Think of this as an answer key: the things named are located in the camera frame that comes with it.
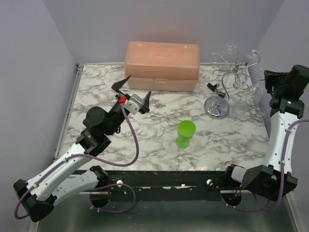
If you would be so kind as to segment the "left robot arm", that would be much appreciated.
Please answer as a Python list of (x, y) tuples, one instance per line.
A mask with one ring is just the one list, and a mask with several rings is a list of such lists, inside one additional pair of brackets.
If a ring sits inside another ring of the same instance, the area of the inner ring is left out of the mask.
[[(120, 89), (128, 80), (127, 77), (113, 83), (112, 90), (116, 92), (117, 101), (110, 111), (99, 106), (88, 110), (83, 120), (85, 129), (64, 155), (37, 176), (29, 180), (19, 179), (14, 183), (13, 188), (18, 197), (14, 210), (16, 219), (29, 217), (32, 222), (38, 222), (47, 217), (57, 204), (74, 194), (110, 190), (114, 187), (108, 174), (99, 166), (91, 167), (79, 177), (70, 178), (71, 174), (91, 160), (116, 167), (127, 167), (136, 162), (140, 149), (128, 115), (148, 113), (151, 93), (148, 92), (144, 98), (123, 93)], [(120, 164), (99, 158), (98, 155), (111, 143), (109, 136), (119, 134), (124, 121), (129, 125), (134, 138), (137, 152), (134, 159)]]

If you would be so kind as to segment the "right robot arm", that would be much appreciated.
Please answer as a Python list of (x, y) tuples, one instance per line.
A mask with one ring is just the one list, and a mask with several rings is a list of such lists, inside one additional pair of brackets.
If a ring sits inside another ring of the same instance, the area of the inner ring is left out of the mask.
[(309, 69), (294, 65), (289, 72), (264, 71), (265, 88), (271, 95), (271, 134), (261, 165), (246, 169), (230, 165), (222, 177), (227, 189), (239, 184), (242, 189), (278, 202), (294, 190), (298, 179), (292, 177), (292, 150), (305, 104), (300, 100), (309, 84)]

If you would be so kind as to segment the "clear stemmed wine glass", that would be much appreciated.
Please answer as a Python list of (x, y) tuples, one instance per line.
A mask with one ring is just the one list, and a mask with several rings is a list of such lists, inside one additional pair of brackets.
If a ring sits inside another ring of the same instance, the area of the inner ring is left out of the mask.
[(245, 63), (244, 61), (241, 64), (242, 74), (245, 77), (245, 80), (249, 78), (249, 68), (258, 64), (261, 61), (261, 53), (255, 49), (252, 49), (246, 53), (246, 57), (248, 62)]

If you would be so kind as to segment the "green plastic goblet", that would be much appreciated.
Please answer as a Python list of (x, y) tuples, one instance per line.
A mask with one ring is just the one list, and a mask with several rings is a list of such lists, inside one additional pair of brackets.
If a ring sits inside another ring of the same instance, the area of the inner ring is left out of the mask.
[(196, 132), (196, 126), (192, 121), (184, 120), (178, 125), (178, 136), (176, 145), (179, 148), (187, 148), (190, 145), (190, 140)]

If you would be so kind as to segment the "tall clear wine glass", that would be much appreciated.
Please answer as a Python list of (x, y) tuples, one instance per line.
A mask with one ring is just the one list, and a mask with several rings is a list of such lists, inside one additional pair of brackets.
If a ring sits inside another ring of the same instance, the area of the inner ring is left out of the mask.
[(226, 44), (222, 49), (219, 59), (224, 63), (219, 67), (220, 72), (229, 71), (235, 67), (239, 57), (239, 51), (236, 45)]

